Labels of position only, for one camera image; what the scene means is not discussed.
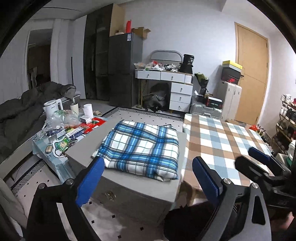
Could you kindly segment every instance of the drawer handle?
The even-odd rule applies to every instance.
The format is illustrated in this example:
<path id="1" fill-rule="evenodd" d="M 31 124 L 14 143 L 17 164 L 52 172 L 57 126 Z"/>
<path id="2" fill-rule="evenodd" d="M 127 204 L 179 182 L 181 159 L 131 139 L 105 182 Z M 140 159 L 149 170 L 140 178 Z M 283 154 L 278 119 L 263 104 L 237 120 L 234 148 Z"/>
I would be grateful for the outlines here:
<path id="1" fill-rule="evenodd" d="M 105 193 L 105 196 L 106 196 L 110 201 L 113 201 L 113 202 L 115 201 L 116 196 L 115 196 L 115 194 L 114 194 L 113 192 L 109 191 L 109 192 Z"/>

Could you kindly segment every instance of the gray nightstand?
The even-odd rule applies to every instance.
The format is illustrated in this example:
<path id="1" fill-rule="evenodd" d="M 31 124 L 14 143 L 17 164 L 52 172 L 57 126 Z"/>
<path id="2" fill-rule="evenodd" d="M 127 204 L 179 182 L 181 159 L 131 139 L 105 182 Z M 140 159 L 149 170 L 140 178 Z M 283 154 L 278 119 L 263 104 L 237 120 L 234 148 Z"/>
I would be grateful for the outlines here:
<path id="1" fill-rule="evenodd" d="M 75 174 L 91 163 L 91 155 L 118 121 L 107 121 L 66 152 Z M 178 132 L 178 138 L 178 176 L 180 177 L 187 160 L 184 158 L 186 134 Z M 180 180 L 160 182 L 148 177 L 105 168 L 93 198 L 102 202 L 107 209 L 127 214 L 142 222 L 158 225 L 175 202 L 179 184 Z"/>

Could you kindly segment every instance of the silver screw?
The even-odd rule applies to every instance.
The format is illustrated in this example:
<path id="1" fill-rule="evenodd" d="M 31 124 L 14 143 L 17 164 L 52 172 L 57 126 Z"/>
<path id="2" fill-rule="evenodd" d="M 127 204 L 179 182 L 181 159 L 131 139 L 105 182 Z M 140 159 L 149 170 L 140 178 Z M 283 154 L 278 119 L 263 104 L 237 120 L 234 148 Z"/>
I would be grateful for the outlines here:
<path id="1" fill-rule="evenodd" d="M 43 188 L 45 188 L 45 183 L 40 183 L 40 184 L 38 185 L 38 189 L 43 189 Z"/>
<path id="2" fill-rule="evenodd" d="M 252 183 L 252 187 L 257 189 L 259 187 L 259 185 L 257 183 Z"/>
<path id="3" fill-rule="evenodd" d="M 67 185 L 71 185 L 73 182 L 74 182 L 74 180 L 72 178 L 69 178 L 66 180 Z"/>
<path id="4" fill-rule="evenodd" d="M 224 178 L 224 179 L 223 179 L 223 182 L 224 182 L 225 184 L 230 184 L 230 183 L 231 183 L 231 180 L 230 180 L 229 178 Z"/>

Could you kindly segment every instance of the blue gripper pad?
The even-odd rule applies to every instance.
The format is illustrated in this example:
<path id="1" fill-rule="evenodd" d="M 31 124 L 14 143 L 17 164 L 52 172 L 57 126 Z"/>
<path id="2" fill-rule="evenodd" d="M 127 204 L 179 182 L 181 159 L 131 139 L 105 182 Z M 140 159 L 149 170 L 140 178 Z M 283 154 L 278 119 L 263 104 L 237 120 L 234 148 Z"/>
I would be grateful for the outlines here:
<path id="1" fill-rule="evenodd" d="M 89 201 L 94 192 L 105 168 L 105 163 L 102 157 L 95 157 L 96 163 L 91 167 L 90 171 L 85 175 L 82 182 L 77 188 L 76 204 L 81 207 Z"/>
<path id="2" fill-rule="evenodd" d="M 248 154 L 266 166 L 270 163 L 270 157 L 254 147 L 248 149 Z"/>
<path id="3" fill-rule="evenodd" d="M 219 196 L 222 191 L 219 190 L 219 187 L 216 185 L 216 182 L 210 174 L 210 172 L 215 172 L 219 177 L 217 172 L 215 170 L 211 170 L 204 161 L 202 164 L 197 157 L 192 160 L 192 170 L 208 201 L 217 207 L 219 204 Z"/>

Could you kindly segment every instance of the white kettle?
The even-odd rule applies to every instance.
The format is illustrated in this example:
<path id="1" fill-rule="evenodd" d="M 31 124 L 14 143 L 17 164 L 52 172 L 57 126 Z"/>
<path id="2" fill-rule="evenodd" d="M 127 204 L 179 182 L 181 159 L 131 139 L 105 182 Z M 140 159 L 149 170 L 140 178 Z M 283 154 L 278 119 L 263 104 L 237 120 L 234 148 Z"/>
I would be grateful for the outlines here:
<path id="1" fill-rule="evenodd" d="M 44 103 L 43 109 L 47 119 L 49 119 L 56 110 L 59 110 L 58 104 L 60 105 L 61 110 L 63 110 L 64 108 L 61 99 L 50 100 Z"/>

